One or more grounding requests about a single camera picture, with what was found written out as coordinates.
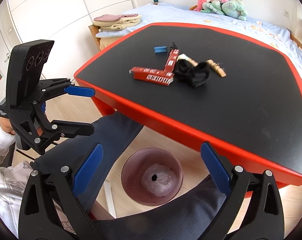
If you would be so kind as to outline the person left hand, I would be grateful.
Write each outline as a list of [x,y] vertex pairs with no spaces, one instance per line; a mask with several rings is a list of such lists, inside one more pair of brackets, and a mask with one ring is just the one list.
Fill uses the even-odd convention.
[[11,126],[11,123],[9,121],[9,119],[0,117],[0,127],[3,131],[5,131],[6,133],[9,133],[11,135],[15,135],[15,131]]

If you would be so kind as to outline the white sleeve left forearm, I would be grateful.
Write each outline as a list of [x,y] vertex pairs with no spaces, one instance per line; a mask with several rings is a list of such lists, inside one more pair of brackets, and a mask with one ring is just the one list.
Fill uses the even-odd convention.
[[[14,142],[12,129],[3,130],[0,122],[0,165]],[[25,161],[15,167],[0,166],[0,218],[15,236],[18,236],[18,217],[24,190],[32,171],[30,163]]]

